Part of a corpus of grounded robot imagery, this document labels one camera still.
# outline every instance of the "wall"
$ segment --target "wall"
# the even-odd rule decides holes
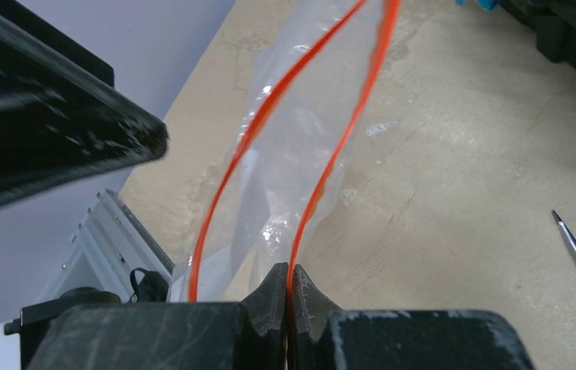
[[[115,69],[116,89],[163,117],[234,0],[21,0]],[[103,188],[130,170],[60,187],[0,209],[0,322],[36,302],[69,236]]]

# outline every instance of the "clear plastic bag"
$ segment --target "clear plastic bag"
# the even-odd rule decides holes
[[[242,120],[237,149],[231,153],[232,162],[236,154],[241,156],[240,166],[210,211],[203,253],[175,267],[170,301],[187,300],[190,266],[198,258],[199,301],[217,300],[248,257],[254,260],[246,292],[252,291],[274,264],[290,260],[300,222],[308,222],[301,238],[305,243],[331,212],[339,198],[350,147],[340,153],[341,138],[346,140],[376,79],[385,55],[385,50],[376,55],[377,45],[387,44],[384,38],[389,40],[393,27],[387,25],[390,30],[385,35],[391,7],[398,8],[398,1],[303,0],[275,42],[257,55],[248,114]],[[314,57],[293,73],[309,55]],[[270,102],[272,94],[274,103]],[[249,125],[260,120],[260,115],[267,117],[255,132]],[[250,144],[241,152],[244,139]],[[331,160],[335,165],[326,174],[325,191],[315,194]],[[315,212],[303,220],[314,197],[318,198]],[[191,228],[195,240],[202,230],[201,221],[195,220]]]

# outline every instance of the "blue object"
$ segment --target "blue object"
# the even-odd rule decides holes
[[[494,8],[496,8],[497,5],[499,5],[499,0],[476,0],[476,2],[478,3],[478,5],[480,5],[481,8],[483,8],[487,12],[492,12]],[[456,4],[458,5],[462,5],[464,3],[465,0],[456,0]]]

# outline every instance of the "transparent plastic sheet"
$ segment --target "transparent plastic sheet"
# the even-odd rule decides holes
[[[245,258],[254,259],[247,293],[261,283],[274,264],[289,261],[304,210],[366,88],[379,37],[377,28],[387,2],[303,0],[275,42],[256,55],[248,113],[237,143],[249,135],[249,124],[286,72],[349,9],[362,3],[291,81],[264,121],[263,130],[243,153],[212,213],[201,255],[199,301],[217,300]],[[302,235],[303,244],[339,198],[349,147],[337,157],[325,192]],[[202,220],[196,219],[190,228],[195,240]],[[188,299],[188,274],[194,258],[193,254],[175,267],[170,301]]]

